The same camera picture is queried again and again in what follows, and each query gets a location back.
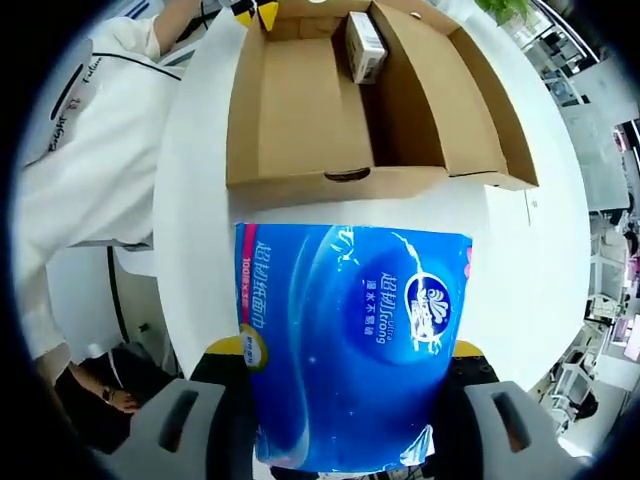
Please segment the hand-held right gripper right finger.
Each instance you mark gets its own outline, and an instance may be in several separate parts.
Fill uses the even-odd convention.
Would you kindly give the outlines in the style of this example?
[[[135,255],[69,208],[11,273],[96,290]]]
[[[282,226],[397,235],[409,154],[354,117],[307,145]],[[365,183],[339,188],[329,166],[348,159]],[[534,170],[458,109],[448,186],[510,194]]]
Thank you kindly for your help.
[[[498,380],[483,352],[456,341],[432,402],[433,479],[563,479],[565,451],[527,393]]]

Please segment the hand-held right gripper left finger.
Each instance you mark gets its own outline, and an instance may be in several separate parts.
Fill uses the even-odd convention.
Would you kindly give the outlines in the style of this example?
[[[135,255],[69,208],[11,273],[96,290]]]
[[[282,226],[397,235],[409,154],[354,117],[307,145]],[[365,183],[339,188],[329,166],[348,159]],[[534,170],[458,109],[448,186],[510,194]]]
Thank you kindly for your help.
[[[175,379],[131,419],[107,456],[115,479],[251,479],[256,422],[238,336],[206,350],[188,380]]]

